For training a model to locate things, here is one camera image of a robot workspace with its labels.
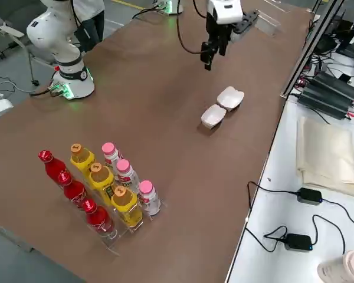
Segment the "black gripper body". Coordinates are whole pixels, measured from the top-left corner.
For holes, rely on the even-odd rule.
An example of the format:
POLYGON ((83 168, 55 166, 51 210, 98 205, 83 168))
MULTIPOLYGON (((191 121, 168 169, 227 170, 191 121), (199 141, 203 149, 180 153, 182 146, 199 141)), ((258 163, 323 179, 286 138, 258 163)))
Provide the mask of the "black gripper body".
POLYGON ((210 12, 206 13, 206 31, 209 35, 209 41, 228 44, 231 39, 233 24, 218 24, 216 19, 216 12, 214 12, 214 15, 210 12))
POLYGON ((244 13, 242 18, 242 26, 245 29, 253 27, 258 20, 258 11, 254 10, 253 12, 244 13))

